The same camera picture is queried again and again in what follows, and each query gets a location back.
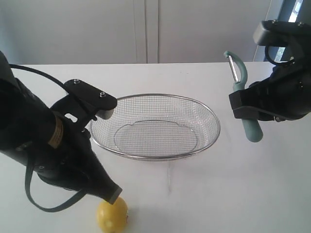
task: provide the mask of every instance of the teal peeler handle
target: teal peeler handle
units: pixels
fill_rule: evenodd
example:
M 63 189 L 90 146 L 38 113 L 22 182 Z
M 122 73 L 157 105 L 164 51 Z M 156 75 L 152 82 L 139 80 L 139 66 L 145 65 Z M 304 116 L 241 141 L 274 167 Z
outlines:
M 232 60 L 237 64 L 241 73 L 241 80 L 233 83 L 233 91 L 244 90 L 247 82 L 247 69 L 244 62 L 234 53 L 226 51 L 224 53 L 226 58 L 232 57 Z M 242 119 L 246 137 L 251 142 L 259 142 L 263 137 L 263 132 L 257 120 Z

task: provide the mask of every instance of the black cable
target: black cable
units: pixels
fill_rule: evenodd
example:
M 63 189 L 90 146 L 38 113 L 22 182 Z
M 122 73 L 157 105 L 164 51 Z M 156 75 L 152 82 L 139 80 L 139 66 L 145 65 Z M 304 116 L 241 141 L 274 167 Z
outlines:
M 14 65 L 14 64 L 10 64 L 10 67 L 12 69 L 21 69 L 21 70 L 25 70 L 28 72 L 32 72 L 38 75 L 41 75 L 49 80 L 51 80 L 52 82 L 56 83 L 57 85 L 59 85 L 61 88 L 63 88 L 69 95 L 71 95 L 75 101 L 77 101 L 77 103 L 81 106 L 81 108 L 88 114 L 89 110 L 87 109 L 87 107 L 82 103 L 82 101 L 68 88 L 66 87 L 61 81 L 59 81 L 58 79 L 54 78 L 53 76 L 44 73 L 40 70 L 37 69 L 33 69 L 30 67 L 25 67 L 25 66 L 20 66 L 20 65 Z
M 28 156 L 28 162 L 27 162 L 26 174 L 25 174 L 25 192 L 26 192 L 28 200 L 33 205 L 35 205 L 37 208 L 39 208 L 40 210 L 43 210 L 45 212 L 50 212 L 50 213 L 54 213 L 54 212 L 59 212 L 59 211 L 65 210 L 68 207 L 70 207 L 73 204 L 75 204 L 76 202 L 78 202 L 81 198 L 83 198 L 87 194 L 85 189 L 81 189 L 76 194 L 74 194 L 71 198 L 69 198 L 67 201 L 65 201 L 64 203 L 60 204 L 59 206 L 56 206 L 56 207 L 53 207 L 53 208 L 44 208 L 44 207 L 38 205 L 34 201 L 33 197 L 31 196 L 31 193 L 30 193 L 30 184 L 31 184 L 31 180 L 32 180 L 32 177 L 33 177 L 34 167 L 35 167 L 35 160 L 31 156 Z
M 268 60 L 268 62 L 270 62 L 271 64 L 273 64 L 275 66 L 287 66 L 287 65 L 289 65 L 295 61 L 294 59 L 287 61 L 287 62 L 276 62 L 276 61 L 272 60 L 272 58 L 269 55 L 269 47 L 270 46 L 266 46 L 264 48 L 264 55 L 266 56 L 266 59 Z

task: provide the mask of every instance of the lemon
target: lemon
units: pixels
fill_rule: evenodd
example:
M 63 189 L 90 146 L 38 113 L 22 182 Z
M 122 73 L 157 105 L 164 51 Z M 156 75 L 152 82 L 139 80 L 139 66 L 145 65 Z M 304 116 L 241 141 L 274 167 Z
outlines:
M 97 209 L 96 219 L 104 233 L 121 233 L 127 223 L 127 205 L 118 197 L 113 205 L 102 201 Z

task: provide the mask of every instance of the white table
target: white table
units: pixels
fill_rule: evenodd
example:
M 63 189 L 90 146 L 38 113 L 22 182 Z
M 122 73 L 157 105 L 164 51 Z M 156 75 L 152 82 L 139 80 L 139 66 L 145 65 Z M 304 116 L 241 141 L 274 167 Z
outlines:
M 249 81 L 272 72 L 268 63 L 247 63 Z M 208 105 L 221 122 L 218 141 L 191 158 L 140 162 L 118 157 L 92 143 L 130 208 L 131 233 L 309 233 L 311 232 L 311 116 L 293 122 L 262 122 L 264 138 L 247 141 L 233 117 L 228 94 L 233 78 L 226 63 L 158 65 L 33 66 L 61 81 L 81 79 L 115 97 L 169 93 Z M 48 106 L 64 91 L 43 77 L 16 77 Z M 99 198 L 87 196 L 59 213 L 45 213 L 24 193 L 25 167 L 0 156 L 0 231 L 3 233 L 100 233 Z M 32 193 L 43 206 L 60 204 L 70 191 L 35 175 Z

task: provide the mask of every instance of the wire mesh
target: wire mesh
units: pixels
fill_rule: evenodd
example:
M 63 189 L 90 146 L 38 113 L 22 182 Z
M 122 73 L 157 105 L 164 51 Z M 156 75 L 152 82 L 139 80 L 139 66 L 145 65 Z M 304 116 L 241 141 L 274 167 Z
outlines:
M 118 99 L 112 117 L 98 117 L 90 131 L 99 146 L 124 157 L 171 160 L 210 147 L 218 138 L 220 123 L 196 100 L 142 94 Z

